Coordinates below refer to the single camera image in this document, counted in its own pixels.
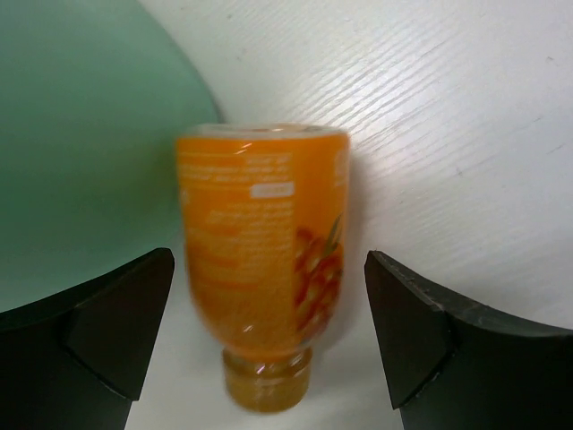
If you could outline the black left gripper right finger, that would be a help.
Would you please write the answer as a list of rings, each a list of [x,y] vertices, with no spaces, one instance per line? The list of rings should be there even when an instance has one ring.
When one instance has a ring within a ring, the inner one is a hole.
[[[491,308],[380,251],[364,274],[404,428],[571,428],[571,330]]]

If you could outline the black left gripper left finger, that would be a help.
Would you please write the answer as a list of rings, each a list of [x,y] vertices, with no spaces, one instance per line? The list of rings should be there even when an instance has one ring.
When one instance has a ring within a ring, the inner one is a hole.
[[[123,429],[141,396],[175,258],[157,248],[1,314],[3,429]]]

